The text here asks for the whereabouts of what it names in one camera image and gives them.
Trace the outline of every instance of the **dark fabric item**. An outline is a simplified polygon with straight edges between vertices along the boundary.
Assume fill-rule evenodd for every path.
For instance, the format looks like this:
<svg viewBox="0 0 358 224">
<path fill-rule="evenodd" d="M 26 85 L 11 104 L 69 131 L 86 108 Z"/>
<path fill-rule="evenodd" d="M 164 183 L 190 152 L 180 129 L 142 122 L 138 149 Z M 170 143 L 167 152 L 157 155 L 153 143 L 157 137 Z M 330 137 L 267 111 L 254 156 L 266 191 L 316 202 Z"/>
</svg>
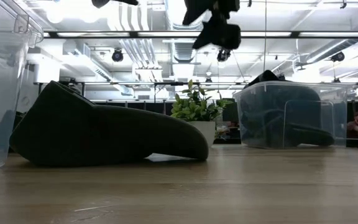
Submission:
<svg viewBox="0 0 358 224">
<path fill-rule="evenodd" d="M 287 82 L 267 70 L 246 88 L 270 81 Z M 332 134 L 321 127 L 320 97 L 308 87 L 267 85 L 256 88 L 254 94 L 242 97 L 239 103 L 243 110 L 241 138 L 249 146 L 280 148 L 334 143 Z"/>
<path fill-rule="evenodd" d="M 208 145 L 192 125 L 161 114 L 96 106 L 49 83 L 14 130 L 10 145 L 41 166 L 98 166 L 151 153 L 206 159 Z"/>
<path fill-rule="evenodd" d="M 16 111 L 15 121 L 13 123 L 13 130 L 15 130 L 17 125 L 23 120 L 24 116 L 25 116 L 25 113 Z M 11 147 L 9 147 L 9 152 L 14 152 L 14 150 Z"/>
<path fill-rule="evenodd" d="M 115 106 L 95 106 L 102 132 L 116 149 L 205 160 L 208 144 L 192 125 L 176 118 L 148 111 Z"/>
<path fill-rule="evenodd" d="M 266 70 L 258 77 L 256 77 L 252 82 L 246 85 L 244 89 L 249 86 L 255 85 L 256 83 L 267 82 L 267 81 L 285 81 L 285 80 L 279 79 L 272 71 Z"/>
</svg>

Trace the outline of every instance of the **table surface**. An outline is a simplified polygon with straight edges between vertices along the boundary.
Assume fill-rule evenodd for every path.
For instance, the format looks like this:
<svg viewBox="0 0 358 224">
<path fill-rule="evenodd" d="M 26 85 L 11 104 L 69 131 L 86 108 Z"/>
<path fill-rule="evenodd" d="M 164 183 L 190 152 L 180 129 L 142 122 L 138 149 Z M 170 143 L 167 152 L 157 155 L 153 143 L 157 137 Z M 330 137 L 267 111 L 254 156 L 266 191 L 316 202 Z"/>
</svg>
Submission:
<svg viewBox="0 0 358 224">
<path fill-rule="evenodd" d="M 0 223 L 358 224 L 358 149 L 214 146 L 206 162 L 154 155 L 75 169 L 11 155 Z"/>
</svg>

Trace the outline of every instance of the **hanging black object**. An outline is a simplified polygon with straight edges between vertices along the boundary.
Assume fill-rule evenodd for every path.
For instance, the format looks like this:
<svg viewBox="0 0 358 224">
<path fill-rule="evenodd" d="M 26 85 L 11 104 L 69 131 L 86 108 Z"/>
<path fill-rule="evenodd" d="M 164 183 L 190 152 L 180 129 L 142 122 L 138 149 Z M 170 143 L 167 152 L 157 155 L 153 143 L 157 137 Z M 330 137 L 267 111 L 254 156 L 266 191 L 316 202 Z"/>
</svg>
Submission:
<svg viewBox="0 0 358 224">
<path fill-rule="evenodd" d="M 336 55 L 333 55 L 330 60 L 332 60 L 333 62 L 342 62 L 345 59 L 345 54 L 342 52 L 339 52 Z"/>
<path fill-rule="evenodd" d="M 229 59 L 230 55 L 230 50 L 220 49 L 216 59 L 218 62 L 225 62 Z"/>
<path fill-rule="evenodd" d="M 204 29 L 197 37 L 193 48 L 200 49 L 208 44 L 218 45 L 228 50 L 237 49 L 241 43 L 241 29 L 238 25 L 228 24 L 230 12 L 240 9 L 239 0 L 185 0 L 187 12 L 183 25 L 190 25 L 205 11 L 210 10 L 212 17 L 203 22 Z"/>
<path fill-rule="evenodd" d="M 100 9 L 101 7 L 105 6 L 110 0 L 92 0 L 92 4 L 94 7 Z M 119 1 L 126 4 L 131 4 L 137 6 L 139 2 L 137 0 L 112 0 L 112 1 Z"/>
<path fill-rule="evenodd" d="M 344 9 L 347 6 L 347 1 L 346 0 L 342 0 L 342 2 L 343 2 L 343 5 L 340 7 L 340 9 Z"/>
</svg>

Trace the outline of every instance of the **security camera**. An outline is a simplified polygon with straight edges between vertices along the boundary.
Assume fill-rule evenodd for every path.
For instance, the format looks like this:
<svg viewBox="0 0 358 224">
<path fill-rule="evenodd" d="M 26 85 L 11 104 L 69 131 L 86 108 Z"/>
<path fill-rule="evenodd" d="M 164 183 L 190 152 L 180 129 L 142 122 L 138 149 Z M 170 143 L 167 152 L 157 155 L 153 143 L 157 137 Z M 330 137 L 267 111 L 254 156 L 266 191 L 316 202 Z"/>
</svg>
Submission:
<svg viewBox="0 0 358 224">
<path fill-rule="evenodd" d="M 219 53 L 218 53 L 217 60 L 218 60 L 218 62 L 225 62 L 229 59 L 230 55 L 231 55 L 230 50 L 220 49 Z"/>
<path fill-rule="evenodd" d="M 206 83 L 212 83 L 212 78 L 207 78 L 207 79 L 205 80 L 205 82 L 206 82 Z"/>
<path fill-rule="evenodd" d="M 113 61 L 115 61 L 115 62 L 121 62 L 122 60 L 124 60 L 122 50 L 121 49 L 114 49 L 114 53 L 112 54 L 111 59 Z"/>
<path fill-rule="evenodd" d="M 331 60 L 332 60 L 333 62 L 342 62 L 344 59 L 345 59 L 345 54 L 342 53 L 342 52 L 339 52 L 338 54 L 333 55 L 333 56 L 331 57 Z"/>
</svg>

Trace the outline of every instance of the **dark object inside bin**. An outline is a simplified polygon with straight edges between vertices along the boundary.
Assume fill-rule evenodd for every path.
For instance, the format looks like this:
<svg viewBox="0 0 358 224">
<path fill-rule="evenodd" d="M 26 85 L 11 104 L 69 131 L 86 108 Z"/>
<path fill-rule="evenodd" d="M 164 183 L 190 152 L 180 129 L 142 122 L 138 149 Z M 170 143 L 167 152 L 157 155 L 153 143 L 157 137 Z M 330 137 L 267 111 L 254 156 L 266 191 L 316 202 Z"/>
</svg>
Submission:
<svg viewBox="0 0 358 224">
<path fill-rule="evenodd" d="M 287 82 L 267 70 L 246 88 L 271 81 Z M 334 143 L 332 134 L 321 128 L 320 97 L 306 86 L 266 85 L 265 88 L 255 88 L 253 94 L 243 96 L 239 103 L 241 138 L 249 146 L 280 148 Z"/>
</svg>

